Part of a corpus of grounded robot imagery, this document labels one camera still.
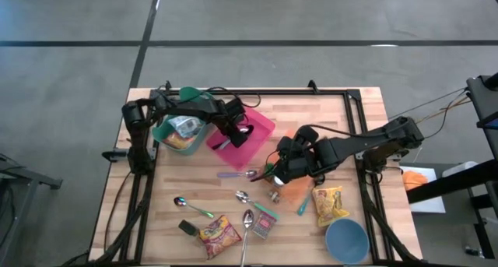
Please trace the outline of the purple handled metal spoon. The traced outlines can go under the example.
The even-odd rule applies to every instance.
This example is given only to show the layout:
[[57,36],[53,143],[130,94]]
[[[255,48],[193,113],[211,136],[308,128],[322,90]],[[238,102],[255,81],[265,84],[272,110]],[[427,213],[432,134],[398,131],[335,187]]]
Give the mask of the purple handled metal spoon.
[[230,177],[246,177],[253,178],[258,174],[256,170],[246,170],[241,172],[219,172],[216,176],[218,178],[230,178]]

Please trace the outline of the red yellow snack packet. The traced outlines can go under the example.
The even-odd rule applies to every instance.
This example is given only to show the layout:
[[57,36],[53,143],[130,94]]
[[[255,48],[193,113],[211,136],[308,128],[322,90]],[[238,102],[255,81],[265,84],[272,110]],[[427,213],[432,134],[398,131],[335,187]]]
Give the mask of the red yellow snack packet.
[[162,142],[174,149],[187,149],[195,141],[195,137],[184,138],[178,132],[171,132]]

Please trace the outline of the crinkled foil snack packet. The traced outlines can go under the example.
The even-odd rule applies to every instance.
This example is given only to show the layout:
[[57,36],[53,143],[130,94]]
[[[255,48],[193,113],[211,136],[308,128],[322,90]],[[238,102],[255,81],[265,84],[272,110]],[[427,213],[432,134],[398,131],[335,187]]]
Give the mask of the crinkled foil snack packet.
[[182,138],[186,139],[197,135],[204,126],[204,122],[199,118],[185,115],[176,116],[167,121]]

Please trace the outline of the white plastic container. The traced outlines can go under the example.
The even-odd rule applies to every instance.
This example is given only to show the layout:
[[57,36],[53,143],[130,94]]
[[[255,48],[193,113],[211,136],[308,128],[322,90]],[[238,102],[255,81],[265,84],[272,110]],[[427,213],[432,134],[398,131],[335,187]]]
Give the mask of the white plastic container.
[[478,163],[476,163],[474,161],[468,161],[468,162],[460,163],[457,166],[454,166],[454,167],[451,167],[451,168],[445,170],[442,173],[442,177],[449,177],[449,176],[451,176],[453,174],[456,174],[456,173],[462,172],[464,170],[470,169],[470,168],[472,168],[472,167],[474,167],[476,165],[478,165]]

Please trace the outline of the plain steel spoon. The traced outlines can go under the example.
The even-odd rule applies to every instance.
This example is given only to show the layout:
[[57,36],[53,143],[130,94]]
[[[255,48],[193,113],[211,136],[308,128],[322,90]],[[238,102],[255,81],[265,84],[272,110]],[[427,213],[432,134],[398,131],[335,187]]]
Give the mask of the plain steel spoon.
[[247,235],[248,235],[248,232],[249,232],[253,222],[254,222],[254,213],[251,209],[247,209],[244,212],[244,216],[243,216],[244,238],[243,238],[242,251],[241,251],[241,257],[240,257],[240,267],[244,267],[246,250],[247,250]]

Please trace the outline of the beige plastic bin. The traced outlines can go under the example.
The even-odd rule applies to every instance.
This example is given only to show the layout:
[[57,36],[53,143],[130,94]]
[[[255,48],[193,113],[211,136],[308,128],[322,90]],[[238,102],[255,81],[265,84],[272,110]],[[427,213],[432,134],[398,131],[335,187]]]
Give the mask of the beige plastic bin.
[[314,186],[314,180],[308,175],[290,181],[281,188],[277,188],[272,181],[267,181],[270,185],[269,191],[278,191],[280,202],[277,205],[286,205],[289,209],[297,211],[305,199],[310,187]]

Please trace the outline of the orange cloth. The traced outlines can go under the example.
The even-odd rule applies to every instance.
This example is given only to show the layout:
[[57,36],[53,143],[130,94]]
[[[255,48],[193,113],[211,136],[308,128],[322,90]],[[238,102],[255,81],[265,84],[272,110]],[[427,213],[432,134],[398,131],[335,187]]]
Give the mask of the orange cloth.
[[402,174],[402,180],[406,191],[428,183],[428,179],[421,173],[407,170]]

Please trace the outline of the pink plastic bin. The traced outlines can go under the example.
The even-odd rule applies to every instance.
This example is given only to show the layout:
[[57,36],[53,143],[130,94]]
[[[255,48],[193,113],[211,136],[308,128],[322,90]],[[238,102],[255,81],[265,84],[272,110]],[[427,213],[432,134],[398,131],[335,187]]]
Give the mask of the pink plastic bin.
[[245,168],[275,130],[275,123],[260,112],[249,107],[245,107],[244,110],[247,116],[244,122],[253,125],[254,130],[242,146],[237,148],[228,144],[223,149],[213,149],[214,146],[227,140],[227,137],[222,135],[220,131],[215,131],[205,143],[218,158],[235,170]]

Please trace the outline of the blue bowl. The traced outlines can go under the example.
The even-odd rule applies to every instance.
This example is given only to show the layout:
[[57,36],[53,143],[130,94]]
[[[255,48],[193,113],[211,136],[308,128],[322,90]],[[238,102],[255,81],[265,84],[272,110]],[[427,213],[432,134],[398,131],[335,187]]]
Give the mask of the blue bowl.
[[341,218],[333,221],[325,232],[328,253],[347,265],[361,263],[369,254],[369,237],[356,221]]

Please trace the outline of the black spoon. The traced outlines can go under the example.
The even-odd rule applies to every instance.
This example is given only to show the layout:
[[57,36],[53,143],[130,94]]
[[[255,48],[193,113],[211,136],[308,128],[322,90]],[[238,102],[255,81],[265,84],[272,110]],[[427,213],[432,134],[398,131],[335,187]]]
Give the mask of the black spoon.
[[226,139],[224,142],[216,144],[212,147],[213,150],[218,150],[218,149],[224,149],[226,146],[228,146],[231,143],[230,139]]

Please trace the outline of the red spice tin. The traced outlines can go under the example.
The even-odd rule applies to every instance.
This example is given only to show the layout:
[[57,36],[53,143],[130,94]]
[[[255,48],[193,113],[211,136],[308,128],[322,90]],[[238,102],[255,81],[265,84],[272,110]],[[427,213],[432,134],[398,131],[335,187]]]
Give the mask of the red spice tin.
[[269,232],[277,222],[277,219],[265,212],[260,212],[252,231],[262,239],[267,239]]

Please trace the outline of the orange red ramen packet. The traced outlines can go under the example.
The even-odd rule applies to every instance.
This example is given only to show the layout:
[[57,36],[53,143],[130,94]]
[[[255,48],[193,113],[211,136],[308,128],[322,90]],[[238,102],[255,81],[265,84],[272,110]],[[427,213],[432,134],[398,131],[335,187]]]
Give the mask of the orange red ramen packet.
[[242,241],[242,237],[225,215],[201,229],[198,237],[205,246],[207,259],[215,258],[227,248]]

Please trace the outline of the iridescent spoon green handle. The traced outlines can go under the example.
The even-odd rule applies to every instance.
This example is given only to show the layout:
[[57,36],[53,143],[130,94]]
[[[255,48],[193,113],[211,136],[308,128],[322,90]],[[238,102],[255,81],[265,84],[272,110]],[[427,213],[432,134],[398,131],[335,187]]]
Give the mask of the iridescent spoon green handle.
[[215,217],[213,213],[191,205],[190,203],[188,203],[186,201],[185,198],[180,197],[180,196],[174,198],[174,204],[176,206],[185,206],[185,207],[191,208],[191,209],[197,211],[198,213],[201,213],[202,215],[207,216],[210,219],[213,219]]

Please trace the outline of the white tray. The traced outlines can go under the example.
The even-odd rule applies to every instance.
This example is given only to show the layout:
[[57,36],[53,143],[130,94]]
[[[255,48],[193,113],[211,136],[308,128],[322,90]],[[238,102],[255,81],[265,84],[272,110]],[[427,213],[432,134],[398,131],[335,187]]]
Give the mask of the white tray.
[[[437,179],[436,172],[433,168],[426,167],[406,167],[401,166],[404,173],[408,171],[416,172],[424,176],[428,182],[435,181]],[[410,209],[413,213],[442,213],[446,212],[444,207],[444,202],[441,197],[435,197],[427,199],[425,201],[412,203]]]

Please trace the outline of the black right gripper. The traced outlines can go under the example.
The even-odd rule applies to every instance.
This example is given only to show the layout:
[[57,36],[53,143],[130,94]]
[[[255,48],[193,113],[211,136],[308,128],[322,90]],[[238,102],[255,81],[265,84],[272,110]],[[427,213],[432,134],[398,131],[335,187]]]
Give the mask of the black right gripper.
[[265,174],[251,179],[251,182],[272,181],[277,177],[283,184],[287,184],[301,177],[312,176],[315,172],[315,159],[308,146],[313,142],[313,136],[298,136],[296,140],[288,136],[282,137],[276,148],[279,155],[277,162],[267,163]]

